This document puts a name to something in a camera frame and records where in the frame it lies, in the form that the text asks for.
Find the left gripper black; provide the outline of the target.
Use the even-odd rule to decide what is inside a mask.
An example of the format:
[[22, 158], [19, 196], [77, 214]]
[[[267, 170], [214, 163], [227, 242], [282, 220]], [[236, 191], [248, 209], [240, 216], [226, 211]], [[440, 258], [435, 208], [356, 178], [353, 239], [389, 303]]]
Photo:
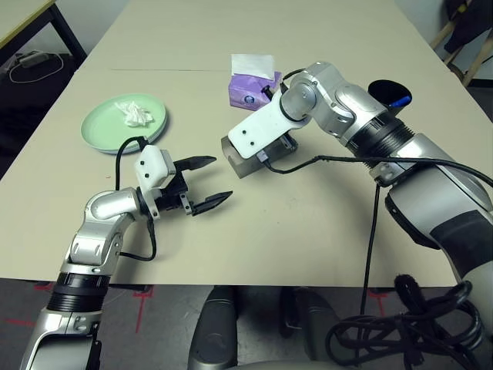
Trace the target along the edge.
[[182, 175], [184, 170], [198, 170], [216, 161], [214, 156], [192, 156], [174, 162], [178, 172], [174, 178], [164, 187], [160, 188], [160, 196], [156, 198], [156, 206], [159, 212], [183, 208], [186, 214], [199, 215], [218, 207], [229, 198], [233, 191], [217, 193], [206, 197], [198, 204], [190, 205], [186, 193], [189, 188]]

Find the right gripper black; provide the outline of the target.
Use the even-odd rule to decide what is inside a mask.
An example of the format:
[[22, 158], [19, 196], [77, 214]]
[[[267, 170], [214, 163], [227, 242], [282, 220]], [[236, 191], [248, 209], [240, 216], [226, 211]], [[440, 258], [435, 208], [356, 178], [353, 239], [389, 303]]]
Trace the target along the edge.
[[284, 134], [270, 144], [273, 154], [289, 154], [297, 150], [297, 141], [290, 135]]

